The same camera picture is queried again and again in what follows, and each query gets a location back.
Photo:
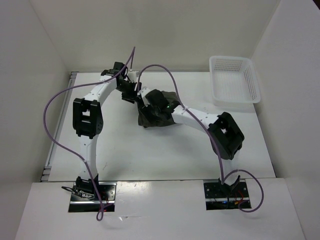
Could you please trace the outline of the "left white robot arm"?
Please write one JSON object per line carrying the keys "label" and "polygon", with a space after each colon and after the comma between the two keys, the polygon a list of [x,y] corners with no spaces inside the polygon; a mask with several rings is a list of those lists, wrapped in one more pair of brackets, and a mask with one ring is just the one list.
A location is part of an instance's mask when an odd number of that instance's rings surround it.
{"label": "left white robot arm", "polygon": [[104,126],[102,105],[114,90],[120,91],[126,101],[134,103],[137,77],[137,71],[115,62],[112,69],[100,74],[98,84],[88,94],[73,101],[72,126],[79,139],[82,161],[73,191],[82,198],[96,200],[100,195],[96,158],[97,141]]}

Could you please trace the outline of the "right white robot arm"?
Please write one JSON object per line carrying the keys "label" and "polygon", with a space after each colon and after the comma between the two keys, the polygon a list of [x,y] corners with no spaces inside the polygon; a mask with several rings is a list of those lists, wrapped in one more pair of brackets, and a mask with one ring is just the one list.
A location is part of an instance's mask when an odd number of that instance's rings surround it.
{"label": "right white robot arm", "polygon": [[245,136],[228,112],[216,115],[182,106],[175,92],[147,87],[137,94],[137,109],[138,124],[144,128],[180,124],[207,134],[212,150],[218,156],[220,193],[230,197],[237,191],[240,177],[227,179],[225,173],[232,170],[231,161],[242,148]]}

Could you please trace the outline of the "dark green shorts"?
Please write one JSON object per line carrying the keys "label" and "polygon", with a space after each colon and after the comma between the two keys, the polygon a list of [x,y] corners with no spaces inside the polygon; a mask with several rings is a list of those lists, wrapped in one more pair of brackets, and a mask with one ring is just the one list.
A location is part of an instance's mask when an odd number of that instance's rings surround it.
{"label": "dark green shorts", "polygon": [[169,114],[169,109],[179,105],[178,97],[175,92],[151,90],[145,95],[148,105],[138,98],[138,125],[144,128],[149,127],[167,127],[174,125],[175,122]]}

